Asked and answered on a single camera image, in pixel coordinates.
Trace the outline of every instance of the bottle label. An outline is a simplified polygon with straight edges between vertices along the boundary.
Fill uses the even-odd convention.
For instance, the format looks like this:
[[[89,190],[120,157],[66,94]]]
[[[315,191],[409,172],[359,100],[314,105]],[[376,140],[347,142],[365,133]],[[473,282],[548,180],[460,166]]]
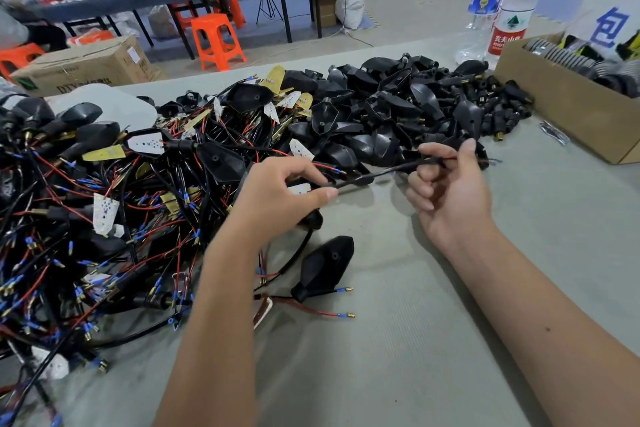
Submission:
[[[531,22],[532,10],[505,10],[493,23],[493,33],[489,42],[489,54],[500,56],[505,43],[522,39]]]
[[[490,16],[498,12],[501,0],[471,0],[468,11],[476,16]]]

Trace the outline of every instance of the blue chinese character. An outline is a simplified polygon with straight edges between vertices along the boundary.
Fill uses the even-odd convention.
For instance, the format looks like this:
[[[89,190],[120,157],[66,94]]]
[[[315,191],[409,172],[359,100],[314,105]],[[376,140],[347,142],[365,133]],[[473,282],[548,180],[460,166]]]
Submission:
[[[612,7],[610,11],[596,19],[598,27],[596,27],[590,41],[605,48],[612,48],[615,45],[616,36],[620,33],[628,19],[629,16],[618,12],[618,7]],[[603,41],[599,39],[598,36],[608,41]]]

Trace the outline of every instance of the blue floor mat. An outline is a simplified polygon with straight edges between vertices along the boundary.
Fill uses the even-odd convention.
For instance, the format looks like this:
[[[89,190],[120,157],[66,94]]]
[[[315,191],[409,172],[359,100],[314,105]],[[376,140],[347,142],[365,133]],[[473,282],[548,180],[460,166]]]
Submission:
[[[583,0],[539,0],[535,15],[551,21],[570,22],[580,10]]]
[[[282,13],[280,0],[273,0],[277,9]],[[242,29],[236,29],[236,35],[243,49],[258,48],[261,46],[272,46],[274,44],[283,44],[287,42],[287,33],[285,31],[284,22],[275,16],[274,20],[270,20],[268,15],[261,12],[258,24],[255,23],[260,6],[260,0],[240,0],[246,24]],[[267,10],[266,2],[263,2],[262,8]],[[317,38],[316,26],[311,22],[309,0],[287,0],[287,10],[289,11],[289,24],[291,26],[291,36],[293,43],[300,41],[309,41]],[[204,9],[198,10],[199,15],[206,14]],[[150,31],[148,18],[140,14],[142,22]],[[368,15],[364,15],[362,23],[358,29],[366,29],[375,27],[376,24]],[[323,36],[330,36],[339,30],[339,26],[323,27]],[[197,51],[191,30],[186,31],[187,38],[191,47],[196,54]],[[153,37],[155,47],[151,48],[144,36],[140,36],[138,41],[140,46],[147,54],[148,58],[154,61],[167,61],[171,59],[181,59],[187,57],[180,37],[172,39],[156,39]]]

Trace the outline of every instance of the concrete floor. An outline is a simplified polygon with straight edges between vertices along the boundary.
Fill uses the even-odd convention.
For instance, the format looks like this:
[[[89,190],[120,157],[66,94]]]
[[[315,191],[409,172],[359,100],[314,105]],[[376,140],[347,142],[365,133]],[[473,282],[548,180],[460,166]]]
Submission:
[[[380,26],[352,32],[354,37],[373,46],[417,41],[459,32],[467,24],[469,0],[365,0],[366,10]],[[560,30],[561,25],[535,17],[529,34],[548,34]],[[245,51],[248,63],[236,63],[232,69],[243,66],[270,64],[363,49],[366,43],[356,41],[347,34],[333,34],[293,44],[265,46]],[[200,61],[178,59],[158,63],[169,78],[202,74]]]

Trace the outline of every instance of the person's pants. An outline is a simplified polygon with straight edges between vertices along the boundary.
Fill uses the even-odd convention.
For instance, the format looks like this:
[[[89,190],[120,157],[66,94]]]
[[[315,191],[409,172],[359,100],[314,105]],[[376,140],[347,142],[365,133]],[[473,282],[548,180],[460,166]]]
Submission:
[[[67,49],[67,35],[57,26],[27,26],[29,38],[27,44],[33,42],[39,46],[49,45],[49,52]]]

